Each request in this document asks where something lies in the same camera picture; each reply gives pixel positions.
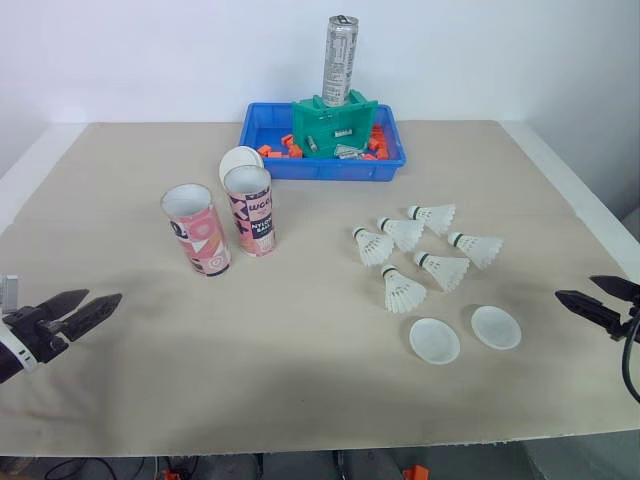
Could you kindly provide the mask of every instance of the shuttlecock tube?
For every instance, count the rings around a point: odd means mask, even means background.
[[[271,174],[257,165],[232,168],[224,177],[240,246],[252,257],[272,252],[276,237],[271,216]]]
[[[229,268],[231,252],[208,188],[179,185],[164,194],[161,204],[196,272],[213,277]]]

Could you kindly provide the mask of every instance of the shuttlecock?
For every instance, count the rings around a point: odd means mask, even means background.
[[[424,224],[420,220],[391,220],[388,217],[378,219],[378,228],[389,234],[403,252],[413,250],[422,236]]]
[[[418,207],[413,205],[407,209],[407,215],[413,220],[420,220],[436,235],[447,231],[456,213],[456,206],[440,205],[439,207]]]
[[[433,275],[438,285],[447,293],[455,290],[469,268],[467,258],[436,257],[427,252],[416,252],[413,261]]]
[[[372,233],[363,227],[353,229],[353,238],[358,243],[360,259],[367,267],[380,265],[393,251],[393,239],[386,234]]]
[[[447,240],[451,245],[462,250],[481,270],[491,265],[503,243],[498,237],[474,237],[460,232],[450,233]]]
[[[409,312],[427,296],[426,288],[402,275],[393,265],[385,265],[380,272],[384,278],[384,304],[390,312]]]

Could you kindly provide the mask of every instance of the beige table surface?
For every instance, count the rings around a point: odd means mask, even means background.
[[[0,271],[20,276],[21,304],[82,287],[124,299],[49,365],[0,387],[0,452],[361,448],[638,428],[622,345],[553,296],[579,289],[624,311],[587,279],[621,275],[616,263],[497,123],[399,130],[409,162],[391,183],[274,181],[279,245],[254,259],[238,249],[215,174],[239,124],[90,126],[0,237]],[[219,278],[192,273],[159,207],[183,182],[213,189],[233,250]],[[386,312],[351,227],[448,202],[455,230],[503,236],[501,255],[444,295],[396,251],[391,261],[431,295],[411,314]],[[456,254],[430,233],[419,247]],[[470,313],[486,304],[519,320],[515,350],[474,337]],[[458,333],[457,361],[413,354],[420,317]]]

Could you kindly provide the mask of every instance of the metal part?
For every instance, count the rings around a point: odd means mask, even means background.
[[[311,135],[307,136],[307,145],[309,145],[312,152],[318,151],[318,145],[316,145],[316,142]]]
[[[357,18],[329,18],[322,81],[322,101],[328,107],[340,107],[347,101],[357,38]]]
[[[333,136],[336,138],[346,137],[347,135],[353,135],[353,129],[345,128],[344,130],[336,130],[333,132]]]

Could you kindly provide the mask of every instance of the can lid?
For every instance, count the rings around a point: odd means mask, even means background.
[[[357,25],[358,19],[356,17],[350,17],[347,15],[335,15],[329,18],[329,22],[334,25],[347,26],[347,25]]]
[[[255,165],[264,168],[262,157],[253,148],[240,146],[229,150],[220,160],[220,167],[218,168],[220,183],[224,186],[224,177],[227,173],[233,168],[244,165]]]

